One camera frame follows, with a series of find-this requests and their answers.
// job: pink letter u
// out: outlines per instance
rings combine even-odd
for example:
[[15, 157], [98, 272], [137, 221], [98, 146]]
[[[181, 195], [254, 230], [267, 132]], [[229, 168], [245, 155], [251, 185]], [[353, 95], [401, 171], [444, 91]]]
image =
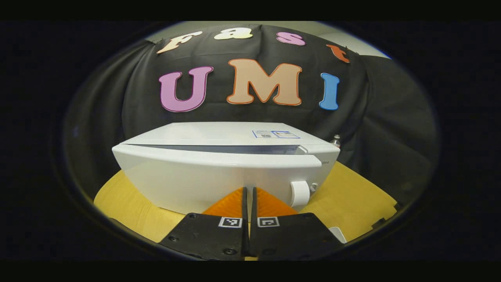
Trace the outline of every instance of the pink letter u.
[[176, 98], [177, 79], [181, 77], [182, 72], [172, 72], [161, 76], [158, 80], [161, 83], [162, 106], [173, 112], [191, 111], [200, 107], [205, 100], [207, 75], [213, 70], [213, 67], [199, 67], [189, 71], [189, 74], [193, 76], [193, 91], [191, 97], [184, 101]]

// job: orange gripper pad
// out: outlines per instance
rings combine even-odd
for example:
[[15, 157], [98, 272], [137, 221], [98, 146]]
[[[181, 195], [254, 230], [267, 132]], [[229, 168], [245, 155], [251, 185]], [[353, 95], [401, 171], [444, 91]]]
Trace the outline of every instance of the orange gripper pad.
[[202, 214], [242, 218], [242, 192], [243, 188], [231, 192]]
[[258, 217], [293, 215], [297, 212], [286, 203], [263, 189], [256, 188], [258, 195]]

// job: label sticker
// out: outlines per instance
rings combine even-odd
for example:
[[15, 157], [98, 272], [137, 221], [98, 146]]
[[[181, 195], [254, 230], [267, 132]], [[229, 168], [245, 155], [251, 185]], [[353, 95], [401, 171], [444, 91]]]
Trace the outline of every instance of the label sticker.
[[269, 130], [253, 130], [252, 132], [256, 138], [278, 138], [278, 136], [273, 134], [273, 131]]
[[218, 226], [226, 228], [241, 228], [242, 219], [235, 217], [221, 217], [221, 221], [219, 222]]
[[299, 138], [289, 131], [272, 131], [272, 133], [275, 134], [278, 138]]
[[258, 227], [279, 227], [278, 217], [258, 217]]

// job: screw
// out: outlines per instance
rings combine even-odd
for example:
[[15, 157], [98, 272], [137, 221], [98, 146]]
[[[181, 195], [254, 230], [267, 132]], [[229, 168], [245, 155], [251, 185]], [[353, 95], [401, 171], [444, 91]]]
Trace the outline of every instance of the screw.
[[224, 249], [222, 252], [229, 255], [236, 254], [236, 250], [234, 249]]
[[313, 183], [311, 186], [310, 186], [310, 194], [313, 194], [315, 193], [315, 191], [317, 190], [317, 183]]

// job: blue letter i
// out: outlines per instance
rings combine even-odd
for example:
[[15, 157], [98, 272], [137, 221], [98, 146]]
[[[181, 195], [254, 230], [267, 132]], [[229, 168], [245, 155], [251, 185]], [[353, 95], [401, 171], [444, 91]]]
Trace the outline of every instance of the blue letter i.
[[337, 110], [338, 104], [336, 98], [338, 96], [339, 78], [328, 73], [322, 73], [320, 77], [324, 80], [324, 99], [319, 103], [320, 108]]

